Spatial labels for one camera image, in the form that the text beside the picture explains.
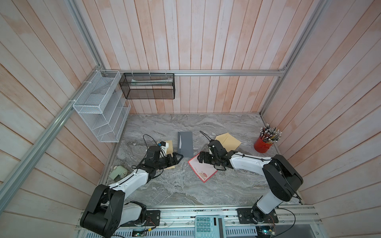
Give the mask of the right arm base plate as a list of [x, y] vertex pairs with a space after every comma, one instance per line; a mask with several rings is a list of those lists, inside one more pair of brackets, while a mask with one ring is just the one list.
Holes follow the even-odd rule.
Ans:
[[278, 223], [278, 216], [273, 209], [269, 214], [264, 214], [258, 209], [238, 208], [237, 215], [240, 224]]

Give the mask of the grey envelope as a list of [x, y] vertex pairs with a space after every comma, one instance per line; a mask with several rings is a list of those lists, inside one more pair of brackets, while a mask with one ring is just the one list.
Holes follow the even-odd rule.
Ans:
[[182, 139], [181, 149], [177, 149], [179, 154], [182, 154], [185, 158], [193, 157], [193, 136], [191, 131], [178, 132], [179, 137]]

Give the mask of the yellow envelope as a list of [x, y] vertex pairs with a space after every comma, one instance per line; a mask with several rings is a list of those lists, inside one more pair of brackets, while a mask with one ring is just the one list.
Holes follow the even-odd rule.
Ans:
[[[172, 154], [174, 151], [173, 151], [173, 143], [171, 140], [167, 140], [165, 141], [166, 143], [166, 154], [167, 155], [170, 155]], [[165, 170], [169, 170], [169, 169], [174, 169], [176, 166], [171, 166], [171, 167], [168, 167], [166, 168]]]
[[237, 148], [241, 145], [241, 141], [229, 133], [218, 135], [215, 139], [221, 143], [227, 152], [237, 150]]

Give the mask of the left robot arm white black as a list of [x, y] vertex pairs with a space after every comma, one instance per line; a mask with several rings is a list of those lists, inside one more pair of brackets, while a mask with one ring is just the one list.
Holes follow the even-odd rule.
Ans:
[[80, 219], [80, 226], [105, 238], [113, 236], [127, 223], [156, 226], [147, 214], [145, 204], [125, 200], [138, 188], [158, 177], [158, 171], [179, 164], [183, 157], [176, 152], [166, 155], [159, 145], [150, 146], [132, 173], [116, 183], [100, 184], [95, 188]]

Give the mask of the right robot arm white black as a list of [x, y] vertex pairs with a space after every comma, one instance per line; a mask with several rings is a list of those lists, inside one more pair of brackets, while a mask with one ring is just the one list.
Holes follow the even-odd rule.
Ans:
[[269, 191], [251, 208], [248, 223], [266, 222], [281, 203], [289, 202], [297, 194], [303, 184], [302, 176], [282, 155], [256, 157], [236, 150], [227, 151], [213, 139], [207, 146], [209, 151], [201, 151], [197, 156], [199, 163], [210, 164], [217, 170], [246, 170], [266, 178]]

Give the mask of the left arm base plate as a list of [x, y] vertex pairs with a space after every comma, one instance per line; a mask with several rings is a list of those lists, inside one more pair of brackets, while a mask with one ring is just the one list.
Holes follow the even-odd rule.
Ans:
[[144, 219], [139, 219], [136, 221], [131, 221], [122, 225], [122, 227], [132, 227], [132, 228], [143, 228], [148, 227], [157, 227], [160, 225], [160, 210], [148, 210], [144, 213]]

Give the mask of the red bordered card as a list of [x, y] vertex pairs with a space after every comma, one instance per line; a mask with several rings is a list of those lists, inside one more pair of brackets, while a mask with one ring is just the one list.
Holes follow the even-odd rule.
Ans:
[[217, 173], [217, 170], [210, 164], [200, 163], [198, 161], [199, 153], [188, 161], [189, 166], [196, 174], [196, 176], [206, 183], [212, 176]]

